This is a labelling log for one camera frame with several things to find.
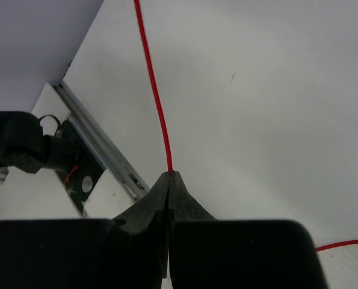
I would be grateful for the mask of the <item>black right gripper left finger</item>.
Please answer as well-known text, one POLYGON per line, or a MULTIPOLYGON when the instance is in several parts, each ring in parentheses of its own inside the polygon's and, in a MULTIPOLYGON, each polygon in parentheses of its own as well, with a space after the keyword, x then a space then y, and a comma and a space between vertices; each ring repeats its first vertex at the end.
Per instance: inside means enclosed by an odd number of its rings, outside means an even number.
POLYGON ((169 180, 111 220, 0 221, 0 288, 160 288, 169 180))

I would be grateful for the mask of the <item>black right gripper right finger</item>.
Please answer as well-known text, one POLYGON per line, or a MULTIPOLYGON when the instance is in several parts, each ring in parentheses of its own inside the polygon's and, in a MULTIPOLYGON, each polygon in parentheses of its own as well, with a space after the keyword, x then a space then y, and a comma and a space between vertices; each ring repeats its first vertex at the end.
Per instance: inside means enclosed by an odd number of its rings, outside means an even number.
POLYGON ((292 220, 217 220, 179 172, 168 187, 174 288, 327 288, 313 241, 292 220))

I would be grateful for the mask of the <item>red black headphones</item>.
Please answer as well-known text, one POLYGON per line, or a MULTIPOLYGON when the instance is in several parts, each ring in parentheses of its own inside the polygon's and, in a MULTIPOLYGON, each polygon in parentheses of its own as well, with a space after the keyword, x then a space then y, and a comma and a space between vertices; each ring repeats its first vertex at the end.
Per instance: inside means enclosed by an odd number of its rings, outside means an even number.
MULTIPOLYGON (((136 18, 137 18, 138 29, 140 32, 141 44, 142 44, 144 56, 146 59, 146 66, 147 66, 147 71, 148 71, 148 75, 149 75, 150 85, 152 88, 153 98, 155 101, 156 110, 158 113, 158 119, 159 119, 160 126, 161 126, 162 138, 163 138, 164 147, 165 147, 165 155, 166 155, 166 160, 167 160, 167 171, 169 173, 172 173, 174 171, 174 169, 173 169, 173 159, 172 159, 172 154, 171 154, 170 140, 169 140, 169 136, 168 136, 168 130, 167 130, 166 122, 165 122, 162 103, 161 103, 161 100, 159 97, 158 86, 157 86, 155 74, 153 71, 153 63, 152 63, 152 59, 151 59, 151 55, 150 55, 150 51, 149 51, 149 45, 148 45, 147 35, 146 35, 145 27, 144 27, 143 14, 142 14, 140 1, 134 0, 134 7, 135 7, 136 18)), ((316 250, 316 252, 322 252, 325 250, 330 250, 330 249, 334 249, 334 248, 338 248, 338 247, 354 246, 354 245, 358 245, 358 239, 340 241, 340 242, 336 242, 336 243, 332 243, 332 244, 326 244, 326 245, 317 247, 315 250, 316 250)))

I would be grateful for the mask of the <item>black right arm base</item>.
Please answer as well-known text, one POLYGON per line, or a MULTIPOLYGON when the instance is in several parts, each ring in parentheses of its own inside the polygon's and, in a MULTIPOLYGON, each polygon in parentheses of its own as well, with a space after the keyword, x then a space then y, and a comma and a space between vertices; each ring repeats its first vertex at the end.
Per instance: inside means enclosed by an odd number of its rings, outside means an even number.
POLYGON ((80 215, 103 166, 70 121, 57 122, 56 132, 46 135, 41 118, 22 111, 0 111, 0 167, 16 167, 35 174, 53 170, 80 215))

